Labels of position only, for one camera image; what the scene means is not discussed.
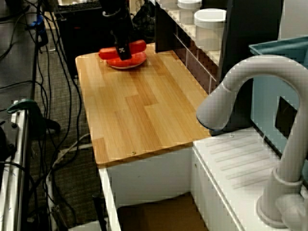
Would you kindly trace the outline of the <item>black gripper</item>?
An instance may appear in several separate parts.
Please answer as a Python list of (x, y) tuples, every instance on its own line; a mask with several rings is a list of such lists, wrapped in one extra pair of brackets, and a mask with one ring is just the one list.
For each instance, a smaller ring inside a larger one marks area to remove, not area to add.
[(110, 33), (115, 39), (115, 48), (119, 58), (130, 59), (129, 32), (132, 29), (131, 17), (128, 8), (119, 8), (108, 12), (103, 11), (103, 18), (110, 26)]

